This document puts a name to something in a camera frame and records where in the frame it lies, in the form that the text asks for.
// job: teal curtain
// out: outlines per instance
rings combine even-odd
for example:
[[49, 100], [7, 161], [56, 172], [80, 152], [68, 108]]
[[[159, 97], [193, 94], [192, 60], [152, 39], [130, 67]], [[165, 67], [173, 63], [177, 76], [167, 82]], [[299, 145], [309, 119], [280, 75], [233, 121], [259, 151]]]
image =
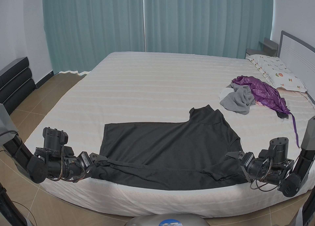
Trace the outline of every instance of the teal curtain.
[[91, 71], [114, 51], [144, 51], [143, 0], [43, 0], [54, 73]]
[[272, 19], [273, 0], [145, 0], [146, 49], [245, 58]]

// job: black t-shirt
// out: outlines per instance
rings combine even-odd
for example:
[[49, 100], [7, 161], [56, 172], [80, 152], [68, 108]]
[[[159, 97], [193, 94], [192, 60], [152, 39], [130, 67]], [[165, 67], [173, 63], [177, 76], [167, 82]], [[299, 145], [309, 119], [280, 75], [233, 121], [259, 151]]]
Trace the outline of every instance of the black t-shirt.
[[106, 124], [100, 155], [108, 162], [93, 178], [127, 186], [195, 190], [246, 182], [239, 163], [225, 157], [242, 151], [223, 114], [209, 105], [190, 110], [183, 123]]

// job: pillowcase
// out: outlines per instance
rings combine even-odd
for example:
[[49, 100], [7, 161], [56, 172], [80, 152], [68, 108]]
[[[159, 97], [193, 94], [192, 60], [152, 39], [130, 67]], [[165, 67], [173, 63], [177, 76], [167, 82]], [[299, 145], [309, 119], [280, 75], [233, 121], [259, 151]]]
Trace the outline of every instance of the pillowcase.
[[246, 57], [274, 88], [306, 92], [304, 83], [278, 57], [250, 55]]

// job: gray cloth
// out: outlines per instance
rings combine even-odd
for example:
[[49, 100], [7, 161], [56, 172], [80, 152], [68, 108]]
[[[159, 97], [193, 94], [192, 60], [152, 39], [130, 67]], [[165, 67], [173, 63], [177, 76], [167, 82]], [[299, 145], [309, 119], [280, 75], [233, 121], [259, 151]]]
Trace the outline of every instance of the gray cloth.
[[248, 85], [238, 85], [232, 82], [228, 87], [233, 88], [234, 92], [227, 94], [220, 104], [227, 110], [243, 115], [248, 114], [250, 112], [250, 106], [255, 105], [255, 99], [250, 87]]

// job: floor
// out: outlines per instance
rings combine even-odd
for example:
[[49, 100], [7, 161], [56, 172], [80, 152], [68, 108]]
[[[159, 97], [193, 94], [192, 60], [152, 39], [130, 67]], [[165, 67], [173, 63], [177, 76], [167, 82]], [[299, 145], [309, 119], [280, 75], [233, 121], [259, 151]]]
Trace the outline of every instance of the floor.
[[[10, 115], [19, 130], [23, 141], [29, 137], [44, 116], [58, 100], [72, 88], [83, 76], [78, 74], [57, 74], [38, 90], [33, 91]], [[13, 161], [0, 153], [0, 181], [9, 197], [26, 206], [33, 213], [38, 226], [84, 225], [84, 226], [123, 226], [131, 217], [94, 212], [74, 206], [50, 195], [39, 184], [34, 184], [23, 177]], [[288, 201], [276, 204], [250, 214], [225, 218], [209, 218], [206, 221], [214, 225], [226, 226], [284, 226], [290, 222], [310, 192]], [[34, 223], [32, 215], [21, 205], [17, 208]], [[0, 225], [8, 222], [0, 214]]]

